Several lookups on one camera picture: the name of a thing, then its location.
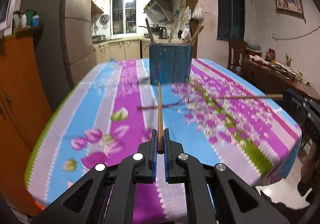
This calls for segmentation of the wooden chopstick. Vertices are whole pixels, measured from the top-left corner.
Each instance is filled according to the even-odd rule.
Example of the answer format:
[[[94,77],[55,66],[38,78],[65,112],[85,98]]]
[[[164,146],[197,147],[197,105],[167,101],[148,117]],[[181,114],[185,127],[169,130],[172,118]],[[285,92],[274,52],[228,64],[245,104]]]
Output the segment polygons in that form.
[[[267,95],[246,95],[246,96],[232,96],[232,97],[216,97],[215,99],[274,99],[282,100],[282,94],[267,94]]]
[[[162,110],[162,92],[161,83],[158,83],[158,137],[157,137],[157,152],[159,154],[164,153],[163,145],[163,110]]]
[[[154,39],[153,39],[152,30],[151,30],[151,28],[150,28],[150,24],[149,24],[149,21],[148,21],[148,18],[146,18],[145,21],[146,21],[146,26],[147,26],[147,29],[148,29],[148,34],[149,34],[150,42],[151,42],[151,44],[155,44]]]
[[[193,45],[195,43],[195,41],[197,40],[197,37],[199,35],[199,33],[203,30],[204,26],[199,24],[196,32],[193,34],[191,41],[189,42],[191,45]]]
[[[173,38],[173,35],[175,33],[175,30],[176,30],[176,26],[177,26],[177,22],[175,21],[172,25],[172,28],[171,28],[171,32],[170,32],[170,36],[169,36],[169,39],[168,39],[168,43],[171,43],[172,41],[172,38]]]

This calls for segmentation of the kitchen base cabinets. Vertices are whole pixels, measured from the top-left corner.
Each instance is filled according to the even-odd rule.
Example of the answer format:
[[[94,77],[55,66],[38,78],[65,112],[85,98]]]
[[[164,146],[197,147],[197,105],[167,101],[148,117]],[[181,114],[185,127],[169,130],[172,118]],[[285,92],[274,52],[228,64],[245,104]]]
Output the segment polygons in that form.
[[[97,63],[135,60],[149,57],[148,39],[131,38],[109,40],[93,45]]]

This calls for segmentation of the dark wooden side table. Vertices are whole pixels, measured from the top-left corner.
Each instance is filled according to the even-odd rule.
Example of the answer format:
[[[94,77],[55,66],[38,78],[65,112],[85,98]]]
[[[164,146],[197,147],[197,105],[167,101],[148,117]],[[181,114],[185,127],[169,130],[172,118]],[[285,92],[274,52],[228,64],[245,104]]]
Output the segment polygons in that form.
[[[298,80],[281,76],[270,66],[244,59],[242,75],[245,80],[266,94],[280,94],[286,89],[293,89],[301,96],[312,99],[319,103],[319,93],[312,87],[303,84]]]

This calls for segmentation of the colourful floral tablecloth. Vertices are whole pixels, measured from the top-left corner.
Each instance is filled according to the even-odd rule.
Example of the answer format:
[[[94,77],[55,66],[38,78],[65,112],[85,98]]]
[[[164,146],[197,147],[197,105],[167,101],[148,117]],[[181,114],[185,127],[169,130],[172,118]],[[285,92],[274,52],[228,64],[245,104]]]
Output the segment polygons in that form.
[[[302,131],[270,99],[217,63],[193,59],[186,83],[161,85],[164,130],[203,165],[216,223],[285,223],[255,191],[295,154]],[[25,172],[27,191],[44,210],[35,223],[102,223],[105,168],[120,164],[158,130],[158,85],[149,59],[95,66],[43,130]],[[137,184],[131,223],[188,222],[183,184]]]

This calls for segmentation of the wooden chair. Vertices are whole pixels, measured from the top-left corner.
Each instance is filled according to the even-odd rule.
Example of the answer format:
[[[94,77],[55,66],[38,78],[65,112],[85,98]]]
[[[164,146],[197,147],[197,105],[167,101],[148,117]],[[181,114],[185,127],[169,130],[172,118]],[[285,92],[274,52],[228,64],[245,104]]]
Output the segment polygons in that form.
[[[228,41],[228,63],[227,69],[235,74],[242,72],[244,59],[246,57],[247,43],[245,41]]]

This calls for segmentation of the blue perforated utensil holder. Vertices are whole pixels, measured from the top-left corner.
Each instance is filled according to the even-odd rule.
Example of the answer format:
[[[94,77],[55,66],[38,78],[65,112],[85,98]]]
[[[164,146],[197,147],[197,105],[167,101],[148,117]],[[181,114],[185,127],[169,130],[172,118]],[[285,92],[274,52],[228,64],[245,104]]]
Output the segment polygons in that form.
[[[155,43],[149,46],[151,85],[186,83],[189,80],[193,45]]]

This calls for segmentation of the framed elephant picture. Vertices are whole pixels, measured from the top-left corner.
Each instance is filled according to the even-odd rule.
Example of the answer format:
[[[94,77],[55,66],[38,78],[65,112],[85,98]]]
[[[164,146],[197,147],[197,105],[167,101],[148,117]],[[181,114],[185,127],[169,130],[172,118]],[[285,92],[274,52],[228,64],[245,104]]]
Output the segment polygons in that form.
[[[304,15],[302,0],[276,0],[276,9],[292,14]]]

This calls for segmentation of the orange wooden cabinet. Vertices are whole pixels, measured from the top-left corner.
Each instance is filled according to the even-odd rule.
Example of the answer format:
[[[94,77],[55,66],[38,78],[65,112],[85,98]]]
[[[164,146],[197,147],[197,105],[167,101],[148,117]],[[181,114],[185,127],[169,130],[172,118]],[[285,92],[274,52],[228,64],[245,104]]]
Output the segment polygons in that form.
[[[35,59],[40,35],[36,28],[1,39],[1,194],[31,216],[40,208],[26,189],[24,174],[52,115]]]

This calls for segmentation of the dark window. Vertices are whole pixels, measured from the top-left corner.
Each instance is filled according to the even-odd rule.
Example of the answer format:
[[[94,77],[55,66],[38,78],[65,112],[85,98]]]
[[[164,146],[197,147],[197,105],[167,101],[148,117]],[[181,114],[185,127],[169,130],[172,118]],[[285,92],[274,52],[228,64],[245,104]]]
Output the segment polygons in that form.
[[[242,41],[245,32],[245,0],[218,0],[217,39]]]

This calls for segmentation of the white plastic bag hanging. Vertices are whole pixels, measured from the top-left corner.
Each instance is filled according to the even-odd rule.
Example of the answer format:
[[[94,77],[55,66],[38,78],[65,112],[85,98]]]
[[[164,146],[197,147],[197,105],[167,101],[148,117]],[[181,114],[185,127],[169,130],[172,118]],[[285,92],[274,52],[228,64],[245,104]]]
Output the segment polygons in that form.
[[[197,2],[191,17],[195,20],[198,20],[198,21],[204,20],[205,12],[204,12],[204,9],[201,6],[200,2]]]

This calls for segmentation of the range hood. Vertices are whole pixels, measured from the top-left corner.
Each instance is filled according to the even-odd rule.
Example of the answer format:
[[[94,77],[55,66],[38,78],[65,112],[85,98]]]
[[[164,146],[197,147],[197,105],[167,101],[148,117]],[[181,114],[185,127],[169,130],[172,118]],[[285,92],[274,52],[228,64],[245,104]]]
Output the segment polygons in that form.
[[[172,4],[169,0],[150,0],[144,12],[157,24],[173,21]]]

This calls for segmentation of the silver refrigerator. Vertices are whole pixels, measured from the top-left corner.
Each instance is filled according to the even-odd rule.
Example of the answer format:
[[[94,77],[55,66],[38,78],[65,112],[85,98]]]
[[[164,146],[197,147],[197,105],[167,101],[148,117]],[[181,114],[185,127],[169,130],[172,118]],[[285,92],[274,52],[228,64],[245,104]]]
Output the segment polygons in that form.
[[[36,61],[44,92],[55,110],[97,64],[92,43],[91,0],[22,0],[43,25]]]

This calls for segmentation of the white bottle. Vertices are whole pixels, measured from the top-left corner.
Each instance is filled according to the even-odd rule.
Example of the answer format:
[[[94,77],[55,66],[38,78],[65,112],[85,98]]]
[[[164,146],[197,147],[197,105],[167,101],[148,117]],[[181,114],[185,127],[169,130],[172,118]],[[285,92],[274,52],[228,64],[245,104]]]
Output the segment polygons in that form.
[[[21,26],[21,28],[27,27],[27,16],[25,13],[20,14],[20,26]]]

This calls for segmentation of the green container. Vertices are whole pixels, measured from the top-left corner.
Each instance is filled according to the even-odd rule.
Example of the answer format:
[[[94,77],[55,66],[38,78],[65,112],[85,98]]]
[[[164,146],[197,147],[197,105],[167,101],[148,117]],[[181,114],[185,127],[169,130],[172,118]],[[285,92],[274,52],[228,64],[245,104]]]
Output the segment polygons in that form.
[[[25,11],[25,15],[26,15],[26,18],[27,18],[27,26],[31,27],[33,16],[34,16],[34,11],[32,9],[27,9]]]

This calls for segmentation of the white microwave oven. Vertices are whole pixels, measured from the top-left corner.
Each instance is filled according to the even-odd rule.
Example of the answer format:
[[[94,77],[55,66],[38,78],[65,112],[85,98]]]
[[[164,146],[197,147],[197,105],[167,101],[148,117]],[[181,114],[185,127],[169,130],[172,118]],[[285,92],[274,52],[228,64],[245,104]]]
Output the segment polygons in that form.
[[[1,32],[12,27],[12,17],[16,0],[5,0],[1,3]]]

